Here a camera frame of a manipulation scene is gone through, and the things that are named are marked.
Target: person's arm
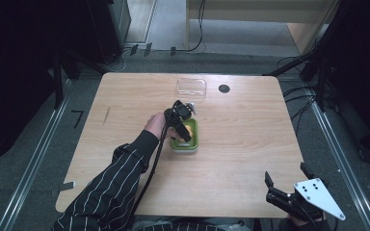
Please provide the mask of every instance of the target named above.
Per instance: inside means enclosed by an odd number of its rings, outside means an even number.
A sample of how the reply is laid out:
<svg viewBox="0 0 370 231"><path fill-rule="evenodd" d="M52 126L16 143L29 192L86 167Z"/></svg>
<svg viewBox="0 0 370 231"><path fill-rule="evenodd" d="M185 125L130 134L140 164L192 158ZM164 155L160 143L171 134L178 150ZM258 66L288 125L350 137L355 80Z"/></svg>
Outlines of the person's arm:
<svg viewBox="0 0 370 231"><path fill-rule="evenodd" d="M158 145L164 124L163 114L154 115L134 142L119 146L113 162L74 199L53 230L126 230L141 171Z"/></svg>

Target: wooden table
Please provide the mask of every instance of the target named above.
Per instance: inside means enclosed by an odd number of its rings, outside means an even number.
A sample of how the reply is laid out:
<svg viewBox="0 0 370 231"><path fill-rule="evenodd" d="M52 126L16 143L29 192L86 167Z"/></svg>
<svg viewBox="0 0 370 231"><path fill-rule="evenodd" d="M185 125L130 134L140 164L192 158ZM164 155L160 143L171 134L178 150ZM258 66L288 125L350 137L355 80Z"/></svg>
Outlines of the wooden table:
<svg viewBox="0 0 370 231"><path fill-rule="evenodd" d="M178 79L203 79L206 98L178 98ZM220 85L230 92L222 93ZM263 76L108 73L103 76L56 208L67 205L132 142L147 120L180 99L195 102L199 147L194 154L164 148L137 215L283 218L266 202L264 173L291 193L304 180L302 154L278 80ZM141 178L143 187L147 174Z"/></svg>

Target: food container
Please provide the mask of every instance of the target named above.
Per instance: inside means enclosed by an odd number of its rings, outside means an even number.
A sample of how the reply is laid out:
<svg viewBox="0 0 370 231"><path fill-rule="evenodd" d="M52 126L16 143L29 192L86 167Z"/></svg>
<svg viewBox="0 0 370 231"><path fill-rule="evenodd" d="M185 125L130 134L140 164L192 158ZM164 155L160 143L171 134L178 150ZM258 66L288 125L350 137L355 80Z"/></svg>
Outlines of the food container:
<svg viewBox="0 0 370 231"><path fill-rule="evenodd" d="M178 79L176 97L183 100L203 101L206 98L206 81L202 79Z"/></svg>
<svg viewBox="0 0 370 231"><path fill-rule="evenodd" d="M175 153L195 153L198 151L198 123L194 118L183 121L184 125L191 126L194 134L190 141L180 142L179 139L171 140L171 148Z"/></svg>

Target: black cable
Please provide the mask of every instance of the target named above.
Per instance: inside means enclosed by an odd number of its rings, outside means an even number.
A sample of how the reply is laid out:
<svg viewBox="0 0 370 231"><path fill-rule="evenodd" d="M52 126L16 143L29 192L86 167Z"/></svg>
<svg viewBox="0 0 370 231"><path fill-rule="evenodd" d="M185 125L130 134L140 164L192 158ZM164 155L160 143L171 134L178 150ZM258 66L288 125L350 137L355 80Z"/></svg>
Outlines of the black cable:
<svg viewBox="0 0 370 231"><path fill-rule="evenodd" d="M333 231L336 231L338 229L338 218L335 218L335 225Z"/></svg>
<svg viewBox="0 0 370 231"><path fill-rule="evenodd" d="M293 88L293 89L290 89L290 90L287 90L283 93L283 97L289 95L290 93L296 91L296 90L301 90L301 89L314 89L315 87L298 87L298 88Z"/></svg>
<svg viewBox="0 0 370 231"><path fill-rule="evenodd" d="M308 218L308 220L314 225L315 230L319 231L317 224L315 223L314 219L311 217L311 215L303 208L303 206L294 198L292 198L294 202L299 206L299 208L303 211L305 216Z"/></svg>
<svg viewBox="0 0 370 231"><path fill-rule="evenodd" d="M280 63L282 62L282 61L284 61L284 60L287 60L287 59L293 59L293 61L295 61L295 60L297 60L297 59L299 59L299 60L301 60L302 62L303 62L303 64L310 64L310 63L314 63L315 61L304 61L304 60L302 60L302 56L290 56L290 57L284 57L284 58L282 58L282 59L280 59L280 60L278 60L277 61L277 63L276 63L276 69L279 69L279 65L280 65ZM302 72L300 69L298 69L297 68L297 66L294 66L294 68L295 69L297 69L299 72Z"/></svg>
<svg viewBox="0 0 370 231"><path fill-rule="evenodd" d="M175 107L175 104L176 104L176 101L175 101L175 103L173 103L173 105L171 107L171 112L170 112L170 116L169 117L171 117L171 115L172 115L172 111L173 111L173 108ZM165 138L167 136L168 129L169 129L168 122L166 122L165 125L164 125L164 128L162 129L162 133L161 133L161 137L160 137L160 142L158 144L158 149L157 149L157 153L155 154L155 160L154 160L154 164L152 165L151 172L149 173L148 179L146 179L146 182L144 184L144 187L141 190L140 195L138 196L138 198L137 198L136 202L134 203L133 208L131 210L130 217L128 219L129 226L132 225L132 223L134 221L134 214L137 211L137 208L140 205L141 200L143 199L143 196L144 196L144 194L146 192L146 189L148 189L149 183L151 183L152 176L154 175L155 169L157 168L157 165L158 165L158 160L159 160L159 157L161 155L162 147L164 145L164 140L165 140Z"/></svg>
<svg viewBox="0 0 370 231"><path fill-rule="evenodd" d="M325 220L324 218L324 211L323 210L320 210L321 211L321 223L320 223L320 230L323 230L323 221Z"/></svg>
<svg viewBox="0 0 370 231"><path fill-rule="evenodd" d="M288 102L293 101L293 100L296 100L296 99L305 98L305 97L315 97L315 96L316 96L315 94L300 95L300 96L293 97L291 99L287 99L284 102L288 103Z"/></svg>
<svg viewBox="0 0 370 231"><path fill-rule="evenodd" d="M296 112L295 115L291 116L291 120L293 120L296 116L299 116L299 120L297 121L296 125L296 136L299 134L299 126L300 126L300 121L302 120L303 113L307 111L307 109L311 106L312 103L314 103L314 98L312 98L310 101L308 101L304 107L302 107L298 112Z"/></svg>
<svg viewBox="0 0 370 231"><path fill-rule="evenodd" d="M200 38L199 38L198 44L192 49L175 50L175 52L186 52L186 53L188 53L188 52L192 52L192 51L195 51L196 49L198 49L198 47L200 46L200 44L202 43L202 40L203 40L202 23L203 23L204 12L205 12L205 0L201 0L200 1L200 6L199 6L199 12L198 12L198 23L199 23L199 30L200 30ZM150 49L150 51L171 52L171 50L154 50L154 49Z"/></svg>

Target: clear plastic container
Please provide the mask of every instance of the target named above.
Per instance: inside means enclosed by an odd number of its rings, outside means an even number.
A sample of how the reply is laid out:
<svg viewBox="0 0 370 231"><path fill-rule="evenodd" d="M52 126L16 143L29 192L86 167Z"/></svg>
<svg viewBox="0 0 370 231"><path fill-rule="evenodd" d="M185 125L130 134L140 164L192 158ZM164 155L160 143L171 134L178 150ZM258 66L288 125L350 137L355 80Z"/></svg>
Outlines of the clear plastic container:
<svg viewBox="0 0 370 231"><path fill-rule="evenodd" d="M176 81L178 98L204 99L206 98L206 81L202 79L178 79Z"/></svg>

